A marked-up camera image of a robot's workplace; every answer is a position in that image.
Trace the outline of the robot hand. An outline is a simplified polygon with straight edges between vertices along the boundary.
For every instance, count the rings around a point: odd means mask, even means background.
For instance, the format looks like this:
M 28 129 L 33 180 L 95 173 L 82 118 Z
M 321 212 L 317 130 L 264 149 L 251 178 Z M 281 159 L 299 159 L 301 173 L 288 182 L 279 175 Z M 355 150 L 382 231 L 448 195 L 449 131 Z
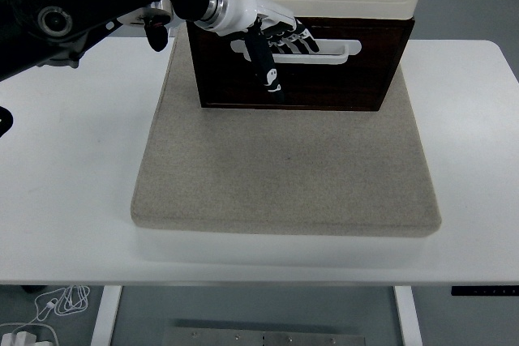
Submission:
M 270 0 L 210 0 L 202 28 L 242 41 L 255 74 L 276 103 L 285 102 L 273 53 L 320 51 L 309 30 L 293 12 Z

